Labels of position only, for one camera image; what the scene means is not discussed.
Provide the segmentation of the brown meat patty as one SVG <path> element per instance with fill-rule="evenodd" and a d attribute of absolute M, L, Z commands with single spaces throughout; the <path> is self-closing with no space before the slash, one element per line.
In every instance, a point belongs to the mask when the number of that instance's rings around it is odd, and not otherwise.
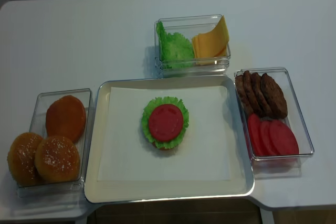
<path fill-rule="evenodd" d="M 247 95 L 245 93 L 244 84 L 243 84 L 243 76 L 238 75 L 235 77 L 235 85 L 238 96 L 240 98 L 241 104 L 244 108 L 244 111 L 248 116 L 254 113 L 253 108 L 251 107 Z"/>
<path fill-rule="evenodd" d="M 252 89 L 251 85 L 251 74 L 249 71 L 244 71 L 243 73 L 243 85 L 244 85 L 244 90 L 247 95 L 247 98 L 249 100 L 250 106 L 252 107 L 253 111 L 255 114 L 258 116 L 263 115 L 263 110 L 259 106 L 259 103 L 257 101 L 257 98 L 254 94 L 254 91 Z"/>
<path fill-rule="evenodd" d="M 267 73 L 264 73 L 261 76 L 260 87 L 274 118 L 285 119 L 288 115 L 287 102 L 277 82 Z"/>
<path fill-rule="evenodd" d="M 256 72 L 251 74 L 251 86 L 264 116 L 271 118 L 273 112 L 261 91 L 261 76 Z"/>

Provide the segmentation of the lettuce leaf on burger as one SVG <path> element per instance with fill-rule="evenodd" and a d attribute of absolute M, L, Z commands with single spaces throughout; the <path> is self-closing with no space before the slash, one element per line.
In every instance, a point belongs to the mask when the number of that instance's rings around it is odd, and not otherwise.
<path fill-rule="evenodd" d="M 149 131 L 149 126 L 148 126 L 148 120 L 149 117 L 151 115 L 151 113 L 153 112 L 153 110 L 163 104 L 173 104 L 175 106 L 177 106 L 183 115 L 183 128 L 182 131 L 180 132 L 180 134 L 174 138 L 173 140 L 163 143 L 163 142 L 159 142 L 157 140 L 154 139 L 154 137 L 151 135 L 150 131 Z M 184 134 L 189 126 L 189 111 L 188 109 L 185 107 L 183 101 L 181 99 L 178 99 L 177 97 L 157 97 L 152 99 L 147 106 L 144 108 L 143 110 L 143 114 L 142 114 L 142 119 L 141 119 L 141 125 L 142 125 L 142 131 L 143 134 L 145 136 L 145 138 L 148 140 L 149 143 L 155 143 L 157 147 L 167 147 L 167 148 L 171 148 L 175 145 L 180 145 L 181 142 L 183 141 L 183 137 Z"/>

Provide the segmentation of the green lettuce leaves in container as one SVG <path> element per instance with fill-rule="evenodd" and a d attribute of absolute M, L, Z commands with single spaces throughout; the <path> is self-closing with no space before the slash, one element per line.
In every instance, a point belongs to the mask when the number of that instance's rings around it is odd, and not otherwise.
<path fill-rule="evenodd" d="M 191 42 L 181 33 L 167 33 L 162 22 L 156 25 L 164 69 L 192 67 L 194 52 Z"/>

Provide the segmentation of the stacked yellow cheese slices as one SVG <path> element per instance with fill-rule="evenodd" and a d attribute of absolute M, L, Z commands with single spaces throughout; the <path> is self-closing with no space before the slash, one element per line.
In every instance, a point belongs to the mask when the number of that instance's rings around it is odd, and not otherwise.
<path fill-rule="evenodd" d="M 228 40 L 223 36 L 199 34 L 192 38 L 192 46 L 196 59 L 226 56 Z"/>

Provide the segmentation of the leaning yellow cheese slice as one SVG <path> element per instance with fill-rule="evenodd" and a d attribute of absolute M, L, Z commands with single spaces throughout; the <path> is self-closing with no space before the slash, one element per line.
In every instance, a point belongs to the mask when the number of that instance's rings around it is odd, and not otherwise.
<path fill-rule="evenodd" d="M 198 34 L 200 58 L 225 57 L 229 33 L 222 16 L 217 25 L 207 33 Z"/>

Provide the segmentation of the tomato slice on burger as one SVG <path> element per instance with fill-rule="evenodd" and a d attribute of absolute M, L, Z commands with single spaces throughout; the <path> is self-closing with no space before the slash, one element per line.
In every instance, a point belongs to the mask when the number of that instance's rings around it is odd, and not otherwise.
<path fill-rule="evenodd" d="M 163 104 L 151 113 L 148 126 L 151 135 L 159 142 L 169 142 L 176 138 L 183 128 L 181 110 L 173 104 Z"/>

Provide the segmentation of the bottom bun on tray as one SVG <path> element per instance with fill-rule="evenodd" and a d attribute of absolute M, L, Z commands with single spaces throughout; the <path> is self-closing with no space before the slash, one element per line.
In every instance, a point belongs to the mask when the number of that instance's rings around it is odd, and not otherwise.
<path fill-rule="evenodd" d="M 161 151 L 171 151 L 171 150 L 173 150 L 173 149 L 175 149 L 175 148 L 177 148 L 178 147 L 178 145 L 175 145 L 175 146 L 173 146 L 173 147 L 171 147 L 171 148 L 167 148 L 167 147 L 157 147 L 156 146 L 156 144 L 155 143 L 152 143 L 152 145 L 154 146 L 154 148 L 156 148 L 156 149 L 158 149 L 158 150 L 161 150 Z"/>

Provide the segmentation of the red tomato slice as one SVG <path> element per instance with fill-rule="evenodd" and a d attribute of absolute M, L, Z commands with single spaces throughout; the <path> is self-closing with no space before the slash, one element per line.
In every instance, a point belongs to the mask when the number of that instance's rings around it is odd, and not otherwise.
<path fill-rule="evenodd" d="M 259 127 L 259 133 L 261 137 L 261 142 L 264 146 L 267 156 L 278 155 L 269 134 L 270 121 L 262 121 Z"/>
<path fill-rule="evenodd" d="M 261 121 L 256 114 L 251 114 L 247 123 L 253 152 L 255 156 L 263 156 L 265 152 L 263 146 L 261 145 L 261 138 L 259 134 Z"/>
<path fill-rule="evenodd" d="M 270 140 L 279 155 L 298 155 L 299 147 L 291 129 L 279 120 L 269 126 Z"/>

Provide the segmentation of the middle red tomato slice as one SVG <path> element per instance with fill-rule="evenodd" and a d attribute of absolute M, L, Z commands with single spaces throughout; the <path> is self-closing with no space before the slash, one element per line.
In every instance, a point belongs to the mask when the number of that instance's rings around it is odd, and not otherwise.
<path fill-rule="evenodd" d="M 264 146 L 267 156 L 278 155 L 269 134 L 270 121 L 262 121 L 259 127 L 259 133 L 261 137 L 261 142 Z"/>

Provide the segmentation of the flat bottom bun half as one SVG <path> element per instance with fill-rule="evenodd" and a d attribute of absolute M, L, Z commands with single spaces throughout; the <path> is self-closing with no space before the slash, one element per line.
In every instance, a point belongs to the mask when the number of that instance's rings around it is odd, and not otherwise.
<path fill-rule="evenodd" d="M 56 100 L 46 113 L 48 136 L 64 136 L 76 143 L 86 126 L 86 111 L 82 102 L 73 95 Z"/>

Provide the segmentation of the white serving tray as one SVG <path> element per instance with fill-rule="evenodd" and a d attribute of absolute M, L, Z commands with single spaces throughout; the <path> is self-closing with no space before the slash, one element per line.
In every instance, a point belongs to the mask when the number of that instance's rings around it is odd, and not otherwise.
<path fill-rule="evenodd" d="M 142 132 L 148 102 L 179 98 L 182 143 L 155 148 Z M 254 188 L 233 81 L 225 75 L 107 81 L 97 96 L 84 195 L 91 203 L 244 197 Z"/>

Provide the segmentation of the clear patty tomato container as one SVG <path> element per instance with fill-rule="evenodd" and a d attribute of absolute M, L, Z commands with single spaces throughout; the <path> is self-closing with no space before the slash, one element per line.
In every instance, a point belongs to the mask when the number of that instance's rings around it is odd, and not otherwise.
<path fill-rule="evenodd" d="M 306 123 L 304 121 L 300 105 L 296 93 L 294 91 L 289 73 L 286 68 L 259 68 L 259 69 L 242 69 L 234 73 L 235 77 L 243 75 L 244 71 L 249 71 L 250 74 L 256 72 L 260 76 L 267 73 L 271 76 L 283 91 L 284 97 L 287 102 L 288 115 L 285 119 L 274 118 L 274 115 L 270 118 L 267 116 L 257 116 L 260 121 L 273 121 L 279 120 L 287 125 L 298 143 L 299 154 L 298 155 L 276 155 L 267 156 L 265 149 L 263 156 L 255 156 L 253 148 L 251 146 L 250 136 L 248 132 L 248 118 L 249 116 L 244 111 L 240 98 L 237 93 L 237 100 L 241 114 L 241 120 L 244 127 L 246 144 L 249 152 L 249 158 L 253 171 L 257 178 L 273 178 L 273 177 L 298 177 L 301 175 L 301 168 L 303 163 L 312 158 L 314 155 L 314 147 L 309 136 Z"/>

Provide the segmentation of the right sesame top bun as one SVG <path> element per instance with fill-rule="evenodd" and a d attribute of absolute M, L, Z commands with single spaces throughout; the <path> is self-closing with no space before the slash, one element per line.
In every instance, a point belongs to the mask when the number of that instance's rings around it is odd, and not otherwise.
<path fill-rule="evenodd" d="M 79 175 L 80 156 L 70 139 L 49 136 L 38 145 L 34 164 L 44 181 L 70 182 L 76 180 Z"/>

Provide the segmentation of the clear bun container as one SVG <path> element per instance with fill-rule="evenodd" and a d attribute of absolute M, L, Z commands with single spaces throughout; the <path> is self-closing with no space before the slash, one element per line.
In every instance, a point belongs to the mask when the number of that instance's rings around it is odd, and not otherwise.
<path fill-rule="evenodd" d="M 87 159 L 90 147 L 90 138 L 92 132 L 92 120 L 94 114 L 91 90 L 77 89 L 39 94 L 35 104 L 34 114 L 32 117 L 29 131 L 39 134 L 43 138 L 48 137 L 48 131 L 46 128 L 47 111 L 53 103 L 69 95 L 79 100 L 82 103 L 85 111 L 85 124 L 83 132 L 80 137 L 74 142 L 80 158 L 79 174 L 74 180 L 71 180 L 69 182 L 44 182 L 40 185 L 28 187 L 17 186 L 17 194 L 20 198 L 37 197 L 51 194 L 65 194 L 73 191 L 80 191 L 84 187 Z"/>

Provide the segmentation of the left sesame top bun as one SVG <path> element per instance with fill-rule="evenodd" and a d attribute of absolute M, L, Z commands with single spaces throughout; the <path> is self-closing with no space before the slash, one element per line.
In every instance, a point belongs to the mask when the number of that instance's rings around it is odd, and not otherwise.
<path fill-rule="evenodd" d="M 12 178 L 24 187 L 41 183 L 41 177 L 35 167 L 35 153 L 43 137 L 26 132 L 16 137 L 7 154 L 8 168 Z"/>

